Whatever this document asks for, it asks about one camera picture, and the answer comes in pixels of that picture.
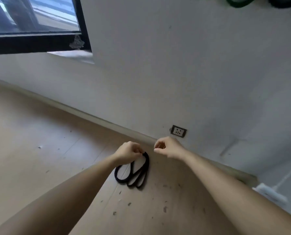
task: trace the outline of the black elastic band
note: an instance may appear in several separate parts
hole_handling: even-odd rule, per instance
[[[245,0],[245,1],[233,1],[233,0],[226,0],[229,5],[231,5],[234,8],[241,8],[249,5],[254,0]]]
[[[150,158],[149,155],[147,153],[144,153],[143,156],[145,157],[145,163],[142,165],[142,167],[140,167],[135,173],[134,173],[134,162],[132,162],[130,164],[130,173],[128,175],[128,177],[126,179],[119,179],[117,177],[118,171],[122,166],[118,166],[115,168],[115,179],[118,183],[120,184],[127,184],[127,186],[129,188],[133,188],[136,187],[137,189],[142,189],[142,187],[145,184],[146,181],[146,176],[148,173],[148,169],[149,169],[149,165],[150,165]],[[137,176],[136,180],[132,183],[129,184],[129,182],[135,177]],[[143,181],[141,184],[139,184],[139,181],[141,180],[141,178],[143,177]]]
[[[291,7],[291,1],[287,1],[287,2],[280,2],[279,0],[268,0],[268,1],[273,7],[276,7],[279,9]]]

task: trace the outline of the black window frame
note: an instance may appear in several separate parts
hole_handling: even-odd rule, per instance
[[[72,2],[81,34],[79,31],[0,33],[0,55],[76,49],[91,51],[81,2],[80,0],[72,0]],[[84,42],[82,47],[72,44],[79,38]]]

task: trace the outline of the outlet cover plate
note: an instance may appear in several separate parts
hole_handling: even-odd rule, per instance
[[[173,125],[171,128],[171,134],[183,138],[186,135],[187,130]]]

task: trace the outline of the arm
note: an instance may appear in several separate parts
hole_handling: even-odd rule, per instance
[[[138,143],[125,142],[115,154],[54,187],[0,226],[3,235],[67,235],[86,212],[103,183],[119,165],[143,153]]]
[[[291,215],[174,138],[159,139],[155,152],[186,163],[200,179],[218,206],[244,235],[291,235]]]

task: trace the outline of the white cable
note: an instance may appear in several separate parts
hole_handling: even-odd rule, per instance
[[[285,175],[280,182],[276,186],[273,186],[273,189],[277,191],[277,189],[289,178],[291,177],[291,170],[288,172],[287,175]]]

